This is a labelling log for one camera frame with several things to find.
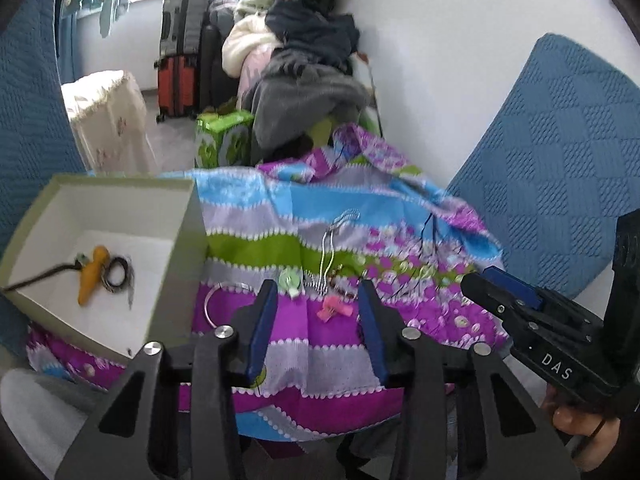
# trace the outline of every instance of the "silver bangle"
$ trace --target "silver bangle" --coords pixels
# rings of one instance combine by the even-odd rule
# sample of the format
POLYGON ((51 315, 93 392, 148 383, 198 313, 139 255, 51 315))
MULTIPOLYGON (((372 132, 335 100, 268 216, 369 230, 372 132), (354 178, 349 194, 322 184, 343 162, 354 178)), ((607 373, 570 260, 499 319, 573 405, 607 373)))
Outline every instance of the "silver bangle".
POLYGON ((213 321, 211 320, 211 318, 209 317, 209 300, 212 298, 212 296, 214 295, 214 293, 216 293, 217 291, 219 291, 221 288, 241 288, 242 290, 246 290, 248 292, 253 292, 254 290, 247 285, 246 283, 232 283, 232 282, 221 282, 221 283, 216 283, 213 288, 207 293, 206 297, 204 298, 204 307, 203 307, 203 312, 204 312, 204 319, 207 320, 207 323, 209 323, 211 325, 212 328, 217 328, 217 325, 215 325, 215 323, 213 323, 213 321))

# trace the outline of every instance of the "box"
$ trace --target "box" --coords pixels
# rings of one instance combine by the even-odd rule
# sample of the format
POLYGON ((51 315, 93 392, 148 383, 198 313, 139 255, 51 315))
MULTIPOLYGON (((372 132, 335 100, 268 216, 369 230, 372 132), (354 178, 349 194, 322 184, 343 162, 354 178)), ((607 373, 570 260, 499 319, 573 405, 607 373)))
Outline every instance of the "box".
POLYGON ((253 122, 254 116, 246 110, 224 116, 199 115, 196 120, 196 168, 213 170, 248 164, 253 122))
POLYGON ((128 256, 128 294, 99 285, 78 305, 79 272, 68 270, 7 297, 45 329, 78 348, 126 364, 148 341, 185 343, 207 238, 196 184, 189 179, 56 175, 18 225, 0 286, 27 280, 104 245, 128 256))

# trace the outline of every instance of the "open box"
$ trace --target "open box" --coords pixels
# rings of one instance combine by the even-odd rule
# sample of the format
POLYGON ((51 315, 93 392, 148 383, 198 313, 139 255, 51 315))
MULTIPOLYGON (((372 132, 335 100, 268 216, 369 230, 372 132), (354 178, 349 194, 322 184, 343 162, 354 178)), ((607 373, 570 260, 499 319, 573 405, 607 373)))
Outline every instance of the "open box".
POLYGON ((196 184, 189 179, 56 175, 18 225, 2 262, 6 287, 104 245, 134 270, 126 292, 95 289, 78 305, 68 270, 7 297, 31 319, 97 356, 126 363, 151 340, 184 343, 207 248, 196 184))

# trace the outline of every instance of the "green carton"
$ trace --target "green carton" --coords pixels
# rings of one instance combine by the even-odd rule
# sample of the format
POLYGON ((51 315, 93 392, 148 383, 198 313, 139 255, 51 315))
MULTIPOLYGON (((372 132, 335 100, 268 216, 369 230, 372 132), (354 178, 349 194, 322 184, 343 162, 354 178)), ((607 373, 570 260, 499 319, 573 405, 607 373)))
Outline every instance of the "green carton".
POLYGON ((237 110, 220 116, 205 113, 196 120, 196 168, 212 170, 248 163, 254 116, 237 110))

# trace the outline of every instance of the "human hand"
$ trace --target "human hand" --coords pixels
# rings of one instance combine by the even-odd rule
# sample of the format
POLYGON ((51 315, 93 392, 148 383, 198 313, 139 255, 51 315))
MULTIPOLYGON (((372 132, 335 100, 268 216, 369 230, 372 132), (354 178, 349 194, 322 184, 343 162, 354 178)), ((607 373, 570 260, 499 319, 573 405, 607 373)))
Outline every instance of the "human hand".
MULTIPOLYGON (((542 409, 552 417, 556 429, 569 435, 590 436, 602 422, 602 416, 558 406, 555 402, 556 393, 552 386, 548 386, 542 403, 542 409)), ((589 445, 574 458, 575 465, 585 472, 598 468, 616 447, 619 436, 620 420, 608 420, 589 445)))

